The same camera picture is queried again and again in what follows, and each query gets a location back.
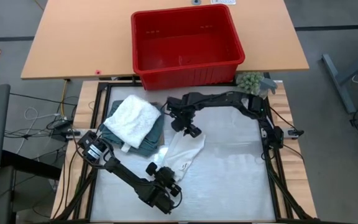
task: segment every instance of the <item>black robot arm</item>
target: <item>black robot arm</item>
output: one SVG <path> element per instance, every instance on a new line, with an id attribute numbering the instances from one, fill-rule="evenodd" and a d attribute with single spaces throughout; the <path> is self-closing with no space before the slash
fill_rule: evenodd
<path id="1" fill-rule="evenodd" d="M 168 97 L 167 110 L 174 118 L 171 123 L 176 131 L 183 131 L 192 137 L 201 134 L 201 130 L 194 126 L 195 112 L 207 107 L 231 106 L 239 110 L 243 115 L 259 122 L 263 132 L 266 133 L 271 147 L 283 147 L 283 131 L 274 126 L 263 107 L 263 99 L 258 96 L 248 95 L 238 91 L 229 91 L 217 95 L 202 95 L 201 93 L 188 93 L 182 99 Z"/>
<path id="2" fill-rule="evenodd" d="M 164 214 L 171 213 L 171 210 L 174 208 L 173 200 L 171 200 L 165 188 L 169 188 L 171 190 L 170 193 L 174 197 L 181 192 L 181 188 L 175 184 L 175 180 L 173 179 L 174 173 L 170 168 L 162 167 L 156 171 L 157 165 L 153 162 L 150 163 L 146 172 L 149 175 L 154 175 L 155 180 L 149 181 L 135 175 L 114 156 L 112 156 L 104 166 L 108 172 L 115 174 L 129 184 L 135 190 L 141 201 L 150 207 L 156 206 Z"/>
<path id="3" fill-rule="evenodd" d="M 105 139 L 97 137 L 96 133 L 88 131 L 79 141 L 78 146 L 83 149 L 81 157 L 97 169 L 105 169 L 115 174 L 125 183 L 129 184 L 138 195 L 139 199 L 149 205 L 156 206 L 163 213 L 169 214 L 176 206 L 173 205 L 170 194 L 176 197 L 181 193 L 181 188 L 175 183 L 175 175 L 169 167 L 161 167 L 157 170 L 157 165 L 153 162 L 146 168 L 148 175 L 154 176 L 150 181 L 140 178 L 131 172 L 120 160 L 114 156 L 112 145 Z M 98 159 L 108 150 L 111 157 L 105 165 L 98 165 Z"/>

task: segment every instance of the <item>white towel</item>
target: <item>white towel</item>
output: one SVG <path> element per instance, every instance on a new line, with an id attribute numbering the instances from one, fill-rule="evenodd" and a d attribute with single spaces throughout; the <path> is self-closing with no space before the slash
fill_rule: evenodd
<path id="1" fill-rule="evenodd" d="M 175 172 L 175 181 L 178 182 L 185 176 L 193 159 L 204 148 L 204 142 L 203 133 L 193 138 L 189 134 L 183 136 L 183 131 L 180 131 L 173 137 L 162 164 Z"/>
<path id="2" fill-rule="evenodd" d="M 103 124 L 124 143 L 138 149 L 160 115 L 149 102 L 129 95 Z"/>

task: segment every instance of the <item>floor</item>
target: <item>floor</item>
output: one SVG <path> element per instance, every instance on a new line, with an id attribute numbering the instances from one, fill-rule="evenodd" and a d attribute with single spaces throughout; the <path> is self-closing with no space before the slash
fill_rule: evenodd
<path id="1" fill-rule="evenodd" d="M 38 0 L 42 7 L 46 0 Z M 358 24 L 358 1 L 355 0 L 285 0 L 295 27 L 334 26 Z M 0 0 L 0 37 L 33 36 L 42 17 L 42 10 L 33 0 Z M 349 116 L 341 103 L 327 70 L 321 63 L 321 54 L 329 53 L 339 71 L 358 57 L 358 30 L 297 32 L 310 69 L 304 72 L 271 73 L 273 79 L 284 81 L 295 126 L 305 130 L 300 138 L 311 191 L 318 216 L 327 221 L 358 223 L 358 132 L 350 125 Z M 0 84 L 11 85 L 13 93 L 26 94 L 60 101 L 62 80 L 21 80 L 21 70 L 29 52 L 31 41 L 0 42 Z M 68 84 L 66 96 L 78 96 L 82 80 Z M 352 99 L 358 106 L 358 85 L 349 84 Z M 76 98 L 67 100 L 76 103 Z M 11 96 L 7 117 L 7 130 L 28 128 L 28 107 L 35 108 L 39 116 L 57 112 L 56 103 L 47 103 L 19 96 Z M 71 106 L 65 107 L 70 116 Z M 29 110 L 27 117 L 36 116 Z M 40 118 L 34 128 L 44 128 L 53 117 Z M 20 139 L 6 139 L 12 152 L 17 152 Z M 20 154 L 29 158 L 54 151 L 62 142 L 48 138 L 26 141 Z M 55 162 L 55 155 L 42 161 Z M 62 158 L 56 166 L 62 165 Z M 28 177 L 17 174 L 17 182 Z M 16 187 L 15 210 L 18 223 L 42 221 L 31 209 L 36 205 L 39 213 L 48 216 L 54 193 L 48 180 L 33 178 Z"/>

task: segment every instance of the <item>red plastic bin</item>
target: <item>red plastic bin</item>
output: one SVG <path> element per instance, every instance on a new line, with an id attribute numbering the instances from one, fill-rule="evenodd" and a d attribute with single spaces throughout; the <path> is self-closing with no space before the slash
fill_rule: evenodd
<path id="1" fill-rule="evenodd" d="M 223 4 L 133 13 L 132 56 L 145 90 L 229 82 L 246 58 Z"/>

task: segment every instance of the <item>wooden table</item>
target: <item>wooden table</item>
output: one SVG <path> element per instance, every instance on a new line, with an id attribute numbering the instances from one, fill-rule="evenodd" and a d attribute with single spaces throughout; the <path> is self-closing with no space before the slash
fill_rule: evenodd
<path id="1" fill-rule="evenodd" d="M 97 81 L 88 81 L 83 82 L 83 86 L 80 93 L 80 99 L 78 100 L 78 106 L 76 109 L 75 119 L 74 119 L 74 127 L 76 128 L 89 128 L 91 123 L 91 117 L 93 110 L 90 107 L 93 107 L 92 102 L 94 102 L 96 98 L 96 90 L 98 87 Z M 101 120 L 101 114 L 103 110 L 103 103 L 104 103 L 104 95 L 102 93 L 101 97 L 101 104 L 99 106 L 99 117 L 98 122 Z M 285 93 L 284 85 L 282 83 L 278 84 L 278 89 L 276 95 L 269 96 L 270 105 L 273 109 L 275 109 L 284 119 L 289 122 L 292 122 L 292 116 L 290 107 L 288 105 L 287 95 Z M 281 127 L 288 127 L 288 125 L 283 122 L 280 118 L 278 118 L 273 113 L 273 120 L 274 123 Z M 287 146 L 290 146 L 300 152 L 299 144 L 297 140 L 285 140 L 284 142 Z M 66 198 L 66 190 L 67 190 L 67 183 L 68 183 L 68 165 L 72 156 L 75 153 L 75 145 L 72 141 L 68 144 L 67 152 L 66 152 L 66 166 L 65 166 L 65 192 L 63 195 L 63 201 Z M 297 156 L 295 153 L 289 151 L 286 148 L 281 150 L 281 158 L 283 162 L 283 169 L 285 172 L 285 177 L 287 180 L 287 187 L 289 191 L 292 193 L 296 201 L 305 209 L 306 213 L 311 215 L 312 217 L 316 217 L 316 211 L 314 209 L 313 199 L 311 197 L 311 192 L 309 188 L 308 178 L 306 176 L 305 167 L 303 165 L 302 160 Z M 71 172 L 70 172 L 70 188 L 68 190 L 68 202 L 72 199 L 76 185 L 78 183 L 78 179 L 81 174 L 83 160 L 77 155 L 74 158 Z M 285 206 L 283 204 L 283 198 L 279 190 L 278 192 L 278 199 L 279 199 L 279 207 L 282 214 L 282 217 L 286 217 L 285 213 Z M 63 194 L 63 174 L 60 176 L 59 186 L 56 193 L 55 203 L 53 205 L 53 210 L 51 217 L 55 214 L 60 200 Z M 83 196 L 83 201 L 81 203 L 81 210 L 80 210 L 80 218 L 85 216 L 86 211 L 86 203 L 88 200 L 88 191 Z M 59 209 L 58 214 L 63 211 L 64 203 Z"/>
<path id="2" fill-rule="evenodd" d="M 185 6 L 191 1 L 49 0 L 21 78 L 133 75 L 131 15 Z M 246 54 L 238 70 L 309 69 L 283 0 L 243 0 L 229 8 Z"/>

